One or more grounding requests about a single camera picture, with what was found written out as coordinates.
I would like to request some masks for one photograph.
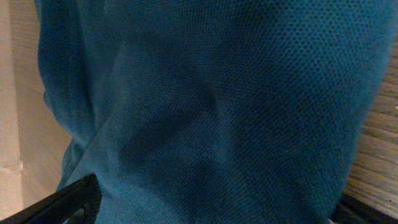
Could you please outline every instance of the wooden surface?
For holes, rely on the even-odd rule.
[[[39,24],[33,1],[11,1],[12,53],[17,91],[24,206],[54,192],[70,137],[42,100],[37,70]],[[398,218],[398,44],[379,96],[363,127],[346,193]]]
[[[70,141],[43,102],[37,66],[39,22],[34,1],[10,1],[24,206],[55,192]]]
[[[398,41],[362,128],[346,193],[398,218]]]
[[[8,3],[0,0],[0,220],[23,208]]]

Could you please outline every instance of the teal fabric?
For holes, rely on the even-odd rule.
[[[326,222],[397,1],[36,3],[58,189],[94,172],[97,223]]]

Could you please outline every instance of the wooden floor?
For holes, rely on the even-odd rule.
[[[24,206],[54,192],[70,140],[42,100],[37,69],[39,23],[33,1],[10,1]],[[380,93],[363,126],[346,193],[398,218],[398,42]]]
[[[398,41],[362,128],[346,193],[398,218]]]

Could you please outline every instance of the teal shirt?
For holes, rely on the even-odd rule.
[[[44,100],[97,223],[324,223],[396,0],[36,1]]]

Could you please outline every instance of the clothing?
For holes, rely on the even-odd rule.
[[[326,223],[396,0],[37,1],[45,102],[97,223]]]

